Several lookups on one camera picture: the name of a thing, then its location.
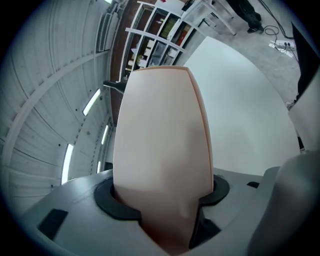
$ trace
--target white floor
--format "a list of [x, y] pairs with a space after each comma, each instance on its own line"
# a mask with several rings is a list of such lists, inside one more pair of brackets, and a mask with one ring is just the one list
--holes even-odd
[[[255, 11], [261, 14], [263, 27], [267, 25], [278, 26], [258, 0], [249, 1]], [[292, 25], [285, 9], [276, 0], [264, 0], [264, 2], [282, 24], [287, 36], [292, 37]], [[226, 12], [221, 11], [221, 13], [225, 18], [228, 17]], [[296, 98], [300, 78], [299, 65], [294, 57], [289, 57], [269, 46], [269, 44], [272, 44], [271, 41], [275, 40], [275, 36], [258, 32], [248, 34], [248, 24], [235, 13], [234, 18], [228, 18], [228, 21], [236, 29], [236, 35], [232, 35], [220, 20], [214, 17], [212, 19], [217, 24], [216, 27], [208, 27], [205, 23], [201, 25], [201, 29], [206, 35], [227, 44], [249, 59], [271, 82], [283, 102], [289, 102]], [[281, 32], [277, 35], [277, 38], [278, 40], [285, 39]], [[183, 66], [204, 39], [204, 36], [196, 32], [186, 46], [186, 53], [181, 55], [176, 65]]]

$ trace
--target beige cushion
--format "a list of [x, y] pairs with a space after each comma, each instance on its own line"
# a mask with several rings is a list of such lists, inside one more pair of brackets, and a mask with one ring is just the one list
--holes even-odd
[[188, 250], [198, 199], [213, 189], [210, 141], [188, 68], [131, 73], [115, 135], [116, 197], [141, 211], [142, 228], [171, 255]]

